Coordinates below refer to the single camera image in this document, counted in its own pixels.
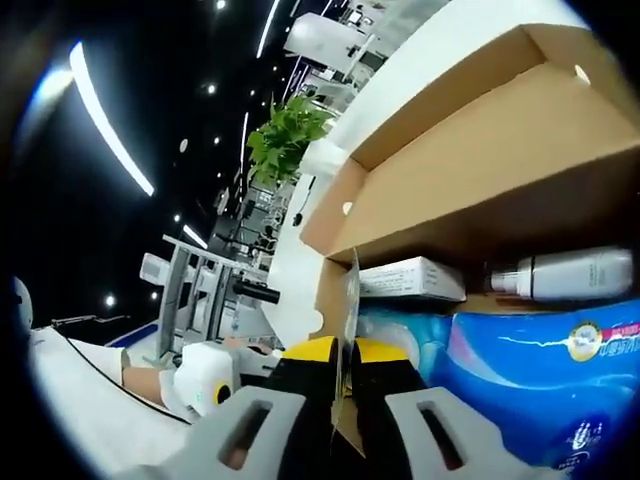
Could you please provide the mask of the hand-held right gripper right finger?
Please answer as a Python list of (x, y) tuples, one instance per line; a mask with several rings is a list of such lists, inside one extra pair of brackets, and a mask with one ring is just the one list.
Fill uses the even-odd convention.
[(355, 340), (353, 396), (366, 458), (384, 479), (498, 479), (500, 432), (399, 347)]

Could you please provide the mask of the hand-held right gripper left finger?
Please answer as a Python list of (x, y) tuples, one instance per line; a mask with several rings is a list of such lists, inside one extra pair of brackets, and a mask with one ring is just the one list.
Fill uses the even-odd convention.
[(190, 479), (317, 479), (330, 455), (339, 340), (286, 350), (264, 382), (243, 386), (188, 438)]

